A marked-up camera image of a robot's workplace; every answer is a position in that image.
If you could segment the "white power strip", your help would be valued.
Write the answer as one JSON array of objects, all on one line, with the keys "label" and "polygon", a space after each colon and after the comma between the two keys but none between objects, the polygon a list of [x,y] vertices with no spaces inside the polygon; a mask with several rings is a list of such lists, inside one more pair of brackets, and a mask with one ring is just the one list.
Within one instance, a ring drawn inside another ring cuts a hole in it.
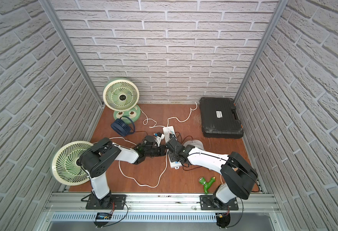
[{"label": "white power strip", "polygon": [[168,126],[163,128],[163,133],[165,136],[165,146],[168,148],[170,167],[174,169],[179,169],[182,164],[177,160],[175,148],[178,146],[178,137],[180,134],[174,131],[173,126]]}]

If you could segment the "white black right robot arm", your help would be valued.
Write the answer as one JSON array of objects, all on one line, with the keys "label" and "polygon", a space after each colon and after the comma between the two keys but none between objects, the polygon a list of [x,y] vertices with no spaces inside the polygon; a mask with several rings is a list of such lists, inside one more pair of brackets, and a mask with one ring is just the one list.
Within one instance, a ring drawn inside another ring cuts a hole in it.
[{"label": "white black right robot arm", "polygon": [[247,200],[257,183],[257,171],[237,152],[215,154],[193,145],[184,146],[175,138],[165,146],[182,165],[201,166],[222,175],[225,183],[215,191],[218,202],[226,204],[236,197]]}]

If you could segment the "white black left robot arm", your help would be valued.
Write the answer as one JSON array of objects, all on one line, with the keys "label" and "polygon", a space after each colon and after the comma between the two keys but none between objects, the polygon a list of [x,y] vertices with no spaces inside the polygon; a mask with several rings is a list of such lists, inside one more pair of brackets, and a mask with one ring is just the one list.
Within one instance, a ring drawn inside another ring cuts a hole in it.
[{"label": "white black left robot arm", "polygon": [[83,151],[76,164],[88,174],[92,194],[98,200],[103,200],[110,194],[105,172],[114,161],[138,165],[147,157],[163,157],[165,149],[150,135],[145,136],[134,148],[125,148],[104,138]]}]

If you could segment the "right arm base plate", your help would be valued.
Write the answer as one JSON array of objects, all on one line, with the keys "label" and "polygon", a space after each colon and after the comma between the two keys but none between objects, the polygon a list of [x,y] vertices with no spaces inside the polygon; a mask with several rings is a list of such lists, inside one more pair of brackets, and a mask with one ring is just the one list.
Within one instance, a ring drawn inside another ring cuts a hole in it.
[{"label": "right arm base plate", "polygon": [[202,210],[237,211],[239,209],[236,198],[231,199],[227,203],[223,203],[213,195],[200,195],[199,198]]}]

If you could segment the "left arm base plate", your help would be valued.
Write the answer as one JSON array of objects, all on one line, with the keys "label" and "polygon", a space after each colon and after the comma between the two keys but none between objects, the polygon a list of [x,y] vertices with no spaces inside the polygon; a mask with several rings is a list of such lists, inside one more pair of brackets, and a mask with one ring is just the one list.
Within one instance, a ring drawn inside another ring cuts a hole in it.
[{"label": "left arm base plate", "polygon": [[103,199],[98,199],[93,193],[86,200],[87,210],[123,210],[126,202],[126,194],[109,193]]}]

